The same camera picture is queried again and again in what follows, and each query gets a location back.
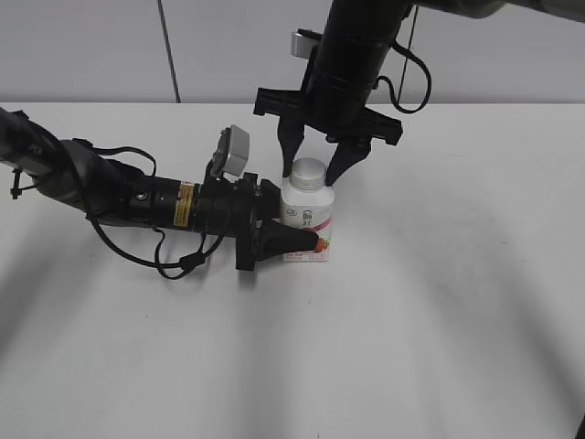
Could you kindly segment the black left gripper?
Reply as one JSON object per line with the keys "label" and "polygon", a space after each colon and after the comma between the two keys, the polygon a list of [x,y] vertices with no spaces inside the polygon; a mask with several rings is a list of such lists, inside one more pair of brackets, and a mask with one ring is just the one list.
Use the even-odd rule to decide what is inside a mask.
{"label": "black left gripper", "polygon": [[[261,220],[259,201],[261,195]],[[211,256],[225,238],[235,240],[236,269],[253,271],[256,262],[290,252],[313,251],[319,241],[316,232],[296,229],[276,221],[281,214],[281,189],[269,179],[245,172],[234,182],[208,177],[194,189],[194,231],[205,240],[217,236],[202,250]]]}

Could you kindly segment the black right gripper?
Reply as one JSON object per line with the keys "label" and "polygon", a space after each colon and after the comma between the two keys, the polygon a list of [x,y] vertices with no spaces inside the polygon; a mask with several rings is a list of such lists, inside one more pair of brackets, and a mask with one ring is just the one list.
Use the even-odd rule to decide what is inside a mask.
{"label": "black right gripper", "polygon": [[308,125],[336,144],[325,173],[331,187],[348,169],[365,160],[372,138],[396,145],[401,121],[367,108],[374,81],[347,82],[317,69],[307,69],[298,90],[259,88],[253,112],[279,116],[277,138],[282,150],[282,177],[288,178]]}

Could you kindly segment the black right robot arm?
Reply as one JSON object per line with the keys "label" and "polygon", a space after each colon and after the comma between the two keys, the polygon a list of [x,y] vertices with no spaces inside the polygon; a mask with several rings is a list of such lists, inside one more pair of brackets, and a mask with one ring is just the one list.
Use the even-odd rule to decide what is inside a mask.
{"label": "black right robot arm", "polygon": [[401,122],[367,108],[367,100],[385,82],[391,105],[402,114],[409,113],[399,104],[390,78],[380,72],[391,50],[417,64],[425,77],[431,76],[427,65],[397,41],[401,24],[412,10],[421,6],[479,20],[505,5],[504,1],[334,1],[323,32],[298,29],[292,35],[295,56],[307,61],[300,88],[257,91],[254,113],[279,119],[283,177],[292,175],[307,127],[336,146],[325,170],[327,186],[365,160],[373,140],[392,146],[399,143]]}

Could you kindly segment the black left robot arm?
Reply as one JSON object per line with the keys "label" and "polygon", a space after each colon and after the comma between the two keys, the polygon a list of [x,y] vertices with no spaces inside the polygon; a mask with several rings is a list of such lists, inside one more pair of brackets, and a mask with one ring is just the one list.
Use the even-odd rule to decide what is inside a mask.
{"label": "black left robot arm", "polygon": [[[289,252],[313,251],[318,235],[279,222],[280,189],[267,179],[245,172],[250,136],[236,125],[221,131],[217,149],[206,166],[202,183],[145,174],[116,160],[122,153],[149,156],[122,146],[97,148],[85,139],[57,139],[21,111],[1,111],[1,161],[11,166],[12,198],[24,192],[20,177],[47,198],[82,211],[101,240],[115,253],[136,264],[178,280],[203,265],[225,238],[236,243],[236,267],[252,271],[257,262]],[[210,245],[178,262],[162,262],[159,255],[142,259],[123,251],[104,227],[195,232]]]}

